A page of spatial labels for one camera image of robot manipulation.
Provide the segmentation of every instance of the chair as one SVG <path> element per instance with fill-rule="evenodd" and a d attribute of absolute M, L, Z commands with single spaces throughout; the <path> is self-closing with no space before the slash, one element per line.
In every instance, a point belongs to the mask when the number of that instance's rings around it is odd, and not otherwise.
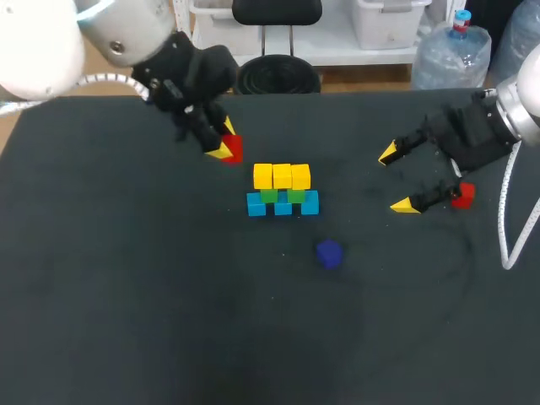
<path fill-rule="evenodd" d="M 262 56 L 246 63 L 234 88 L 240 95 L 320 93 L 321 80 L 294 56 L 293 25 L 312 25 L 322 16 L 321 0 L 234 0 L 233 15 L 243 25 L 262 26 Z M 290 55 L 265 55 L 266 25 L 290 26 Z"/>

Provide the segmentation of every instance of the white shelf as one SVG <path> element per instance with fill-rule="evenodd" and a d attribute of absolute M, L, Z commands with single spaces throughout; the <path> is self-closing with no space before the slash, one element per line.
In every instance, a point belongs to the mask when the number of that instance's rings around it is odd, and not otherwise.
<path fill-rule="evenodd" d="M 368 51 L 359 47 L 343 5 L 326 7 L 314 25 L 294 27 L 294 55 L 313 66 L 412 63 L 417 47 Z"/>
<path fill-rule="evenodd" d="M 359 47 L 353 22 L 347 13 L 347 0 L 324 0 L 321 20 L 314 25 L 294 27 L 294 55 L 313 66 L 382 65 L 412 63 L 417 47 L 369 51 Z M 431 31 L 431 23 L 424 16 L 419 35 Z M 195 24 L 193 43 L 197 46 L 198 27 Z M 288 55 L 290 52 L 289 27 L 266 28 L 266 55 Z M 256 55 L 235 55 L 242 66 Z"/>

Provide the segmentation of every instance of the white cable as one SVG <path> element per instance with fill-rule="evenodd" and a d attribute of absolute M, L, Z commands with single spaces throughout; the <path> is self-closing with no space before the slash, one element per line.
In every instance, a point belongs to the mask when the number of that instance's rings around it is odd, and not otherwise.
<path fill-rule="evenodd" d="M 499 199 L 499 214 L 497 218 L 497 225 L 499 228 L 499 244 L 500 244 L 500 258 L 505 270 L 510 270 L 515 264 L 518 257 L 527 242 L 529 235 L 536 224 L 538 217 L 540 217 L 540 199 L 538 199 L 536 205 L 532 209 L 529 219 L 526 221 L 523 230 L 520 233 L 517 242 L 514 245 L 514 249 L 508 257 L 508 244 L 506 243 L 506 232 L 505 232 L 505 209 L 506 209 L 506 198 L 508 196 L 508 187 L 510 185 L 510 178 L 512 176 L 512 170 L 514 169 L 514 163 L 516 162 L 517 154 L 520 151 L 521 142 L 516 143 L 512 149 L 512 153 L 508 158 L 508 164 L 506 165 L 505 177 L 503 179 L 503 186 L 500 191 Z"/>
<path fill-rule="evenodd" d="M 130 78 L 129 76 L 126 76 L 124 74 L 89 74 L 82 77 L 73 88 L 84 87 L 99 82 L 116 82 L 120 84 L 125 84 L 126 86 L 132 87 L 139 95 L 139 97 L 141 97 L 144 101 L 148 100 L 149 98 L 149 90 L 146 87 L 144 87 L 137 80 Z M 46 101 L 24 101 L 19 103 L 7 103 L 6 105 L 0 105 L 0 116 L 7 116 L 18 111 L 28 110 L 29 108 L 35 107 L 45 102 Z"/>

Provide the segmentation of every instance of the red block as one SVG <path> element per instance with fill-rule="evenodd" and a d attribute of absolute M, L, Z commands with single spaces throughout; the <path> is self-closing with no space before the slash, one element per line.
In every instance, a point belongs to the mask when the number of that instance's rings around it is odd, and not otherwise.
<path fill-rule="evenodd" d="M 221 159 L 222 162 L 231 164 L 242 163 L 244 161 L 244 147 L 240 135 L 224 135 L 222 140 L 230 152 L 233 154 L 230 158 Z"/>
<path fill-rule="evenodd" d="M 459 185 L 462 196 L 452 200 L 452 207 L 457 209 L 469 209 L 473 205 L 476 197 L 476 187 L 471 183 L 461 183 Z"/>

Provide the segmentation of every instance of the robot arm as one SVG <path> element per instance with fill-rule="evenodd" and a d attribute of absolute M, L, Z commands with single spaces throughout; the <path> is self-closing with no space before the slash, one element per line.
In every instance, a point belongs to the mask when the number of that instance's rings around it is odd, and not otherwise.
<path fill-rule="evenodd" d="M 0 0 L 0 100 L 49 100 L 84 68 L 82 33 L 114 66 L 157 53 L 175 28 L 166 0 Z"/>
<path fill-rule="evenodd" d="M 112 65 L 133 68 L 148 102 L 172 113 L 180 139 L 191 132 L 204 153 L 239 163 L 223 142 L 234 129 L 215 101 L 235 82 L 235 60 L 224 46 L 198 50 L 176 32 L 167 0 L 0 0 L 0 103 L 72 89 L 84 67 L 81 33 Z"/>
<path fill-rule="evenodd" d="M 525 60 L 517 77 L 496 91 L 480 91 L 462 108 L 443 105 L 426 116 L 413 133 L 396 138 L 379 158 L 390 165 L 426 142 L 448 159 L 449 175 L 427 192 L 413 194 L 391 208 L 400 213 L 422 213 L 429 207 L 462 195 L 462 177 L 505 157 L 523 140 L 540 144 L 540 46 Z"/>

